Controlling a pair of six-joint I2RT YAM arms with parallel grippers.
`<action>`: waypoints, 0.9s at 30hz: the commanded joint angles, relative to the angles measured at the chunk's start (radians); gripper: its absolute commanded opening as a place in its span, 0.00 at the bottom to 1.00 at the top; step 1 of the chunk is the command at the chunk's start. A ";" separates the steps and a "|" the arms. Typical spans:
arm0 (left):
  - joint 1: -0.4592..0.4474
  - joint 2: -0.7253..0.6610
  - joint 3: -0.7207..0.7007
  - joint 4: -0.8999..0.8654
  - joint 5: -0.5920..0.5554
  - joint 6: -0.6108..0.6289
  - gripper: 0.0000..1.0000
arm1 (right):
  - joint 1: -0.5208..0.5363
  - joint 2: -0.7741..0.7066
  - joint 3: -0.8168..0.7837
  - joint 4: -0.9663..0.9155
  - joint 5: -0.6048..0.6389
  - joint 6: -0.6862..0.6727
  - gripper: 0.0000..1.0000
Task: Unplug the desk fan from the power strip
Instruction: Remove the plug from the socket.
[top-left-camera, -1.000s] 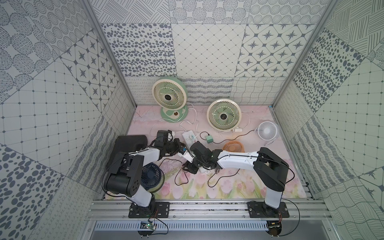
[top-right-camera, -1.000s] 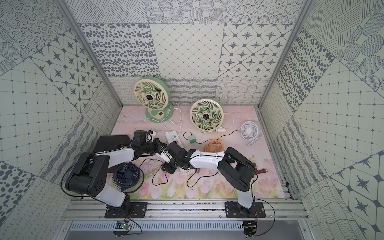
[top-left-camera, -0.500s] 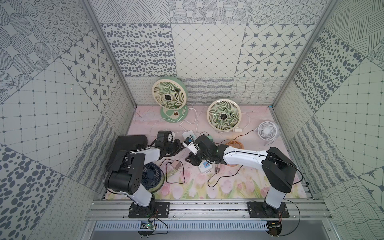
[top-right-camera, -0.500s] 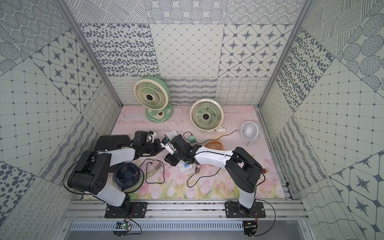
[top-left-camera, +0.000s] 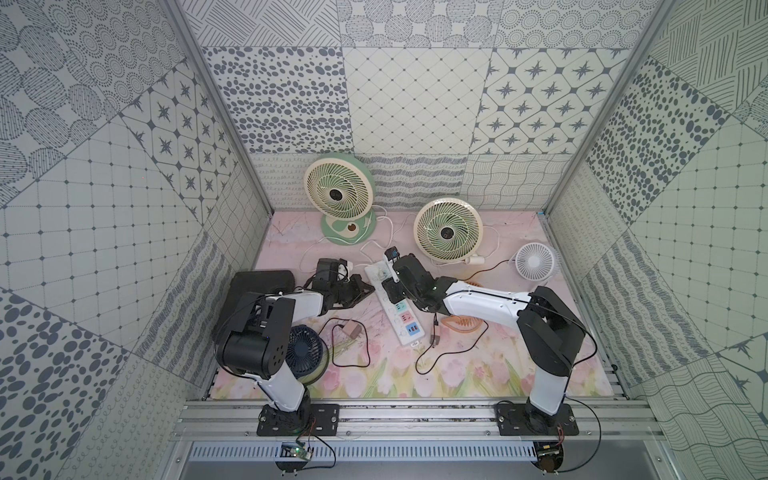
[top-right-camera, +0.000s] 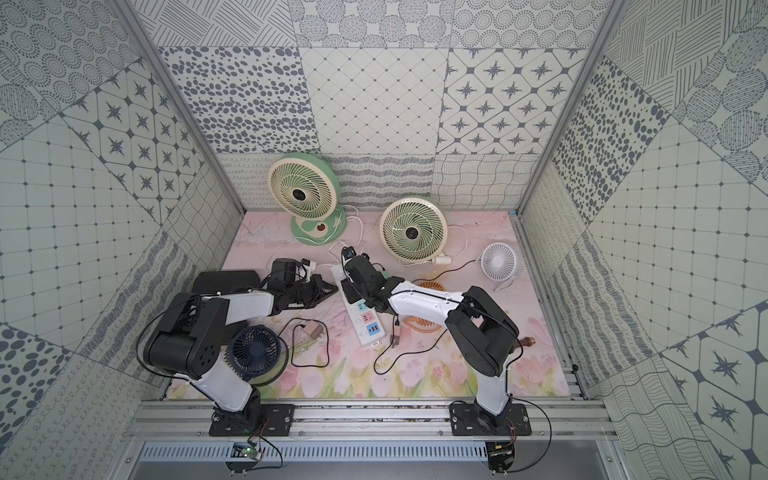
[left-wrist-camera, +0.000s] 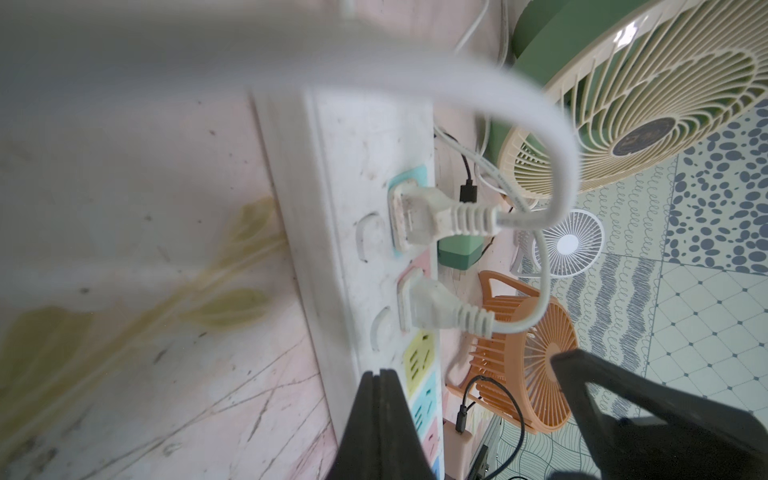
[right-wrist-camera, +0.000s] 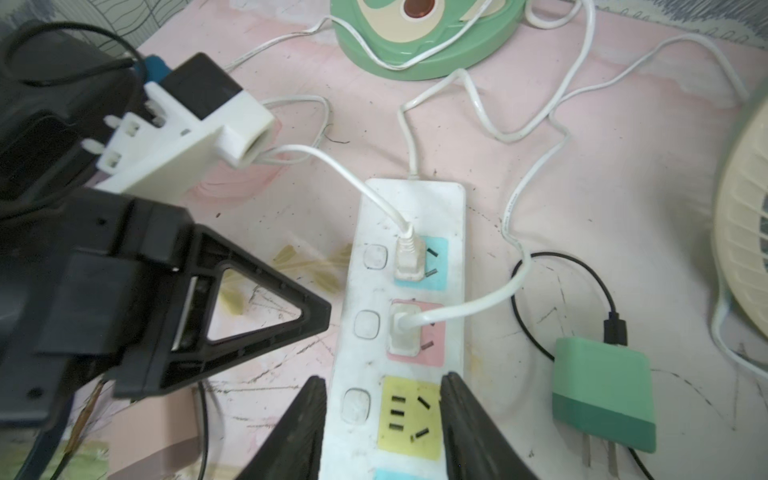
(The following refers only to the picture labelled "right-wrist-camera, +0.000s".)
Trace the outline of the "white plug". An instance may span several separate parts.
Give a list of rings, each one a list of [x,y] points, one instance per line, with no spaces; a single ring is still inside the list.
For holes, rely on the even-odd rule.
[[[397,356],[415,357],[421,351],[421,326],[408,326],[405,317],[419,315],[424,307],[418,303],[393,301],[389,308],[389,334],[387,353]]]
[[[410,226],[402,233],[396,243],[395,271],[396,280],[419,282],[426,273],[426,244]]]

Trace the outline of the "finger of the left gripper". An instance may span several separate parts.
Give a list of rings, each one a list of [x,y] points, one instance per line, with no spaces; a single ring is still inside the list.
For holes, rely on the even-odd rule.
[[[113,370],[120,399],[162,396],[327,330],[331,305],[208,227],[149,296]]]

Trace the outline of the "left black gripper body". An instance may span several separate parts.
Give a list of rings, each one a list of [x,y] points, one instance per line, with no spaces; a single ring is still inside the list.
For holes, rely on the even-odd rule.
[[[21,301],[1,349],[1,424],[49,429],[100,375],[119,398],[195,380],[195,225],[180,207],[75,191],[1,228],[1,303]]]

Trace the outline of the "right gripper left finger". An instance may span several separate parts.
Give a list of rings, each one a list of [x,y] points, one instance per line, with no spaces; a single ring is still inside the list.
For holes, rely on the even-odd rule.
[[[236,479],[317,479],[326,412],[325,380],[311,376]]]

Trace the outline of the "pink usb adapter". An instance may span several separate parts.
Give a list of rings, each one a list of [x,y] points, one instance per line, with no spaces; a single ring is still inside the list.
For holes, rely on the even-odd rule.
[[[149,397],[118,412],[109,427],[109,479],[163,479],[201,455],[195,391]]]

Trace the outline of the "white power strip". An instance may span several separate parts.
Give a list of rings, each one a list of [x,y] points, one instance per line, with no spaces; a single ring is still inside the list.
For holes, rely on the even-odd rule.
[[[399,232],[360,204],[330,381],[323,479],[443,479],[440,381],[464,370],[464,322],[404,327],[404,316],[465,299],[466,192],[453,182],[373,179],[426,246],[424,278],[398,280]]]

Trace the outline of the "green usb adapter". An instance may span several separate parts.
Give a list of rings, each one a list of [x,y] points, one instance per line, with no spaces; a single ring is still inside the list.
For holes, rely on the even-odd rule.
[[[646,478],[638,453],[654,453],[657,427],[650,362],[628,347],[627,333],[556,341],[553,417],[582,433],[622,445]]]

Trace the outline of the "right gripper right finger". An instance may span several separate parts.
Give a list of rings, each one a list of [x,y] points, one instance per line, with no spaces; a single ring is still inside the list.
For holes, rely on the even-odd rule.
[[[459,374],[444,375],[440,412],[446,471],[458,479],[534,479]]]

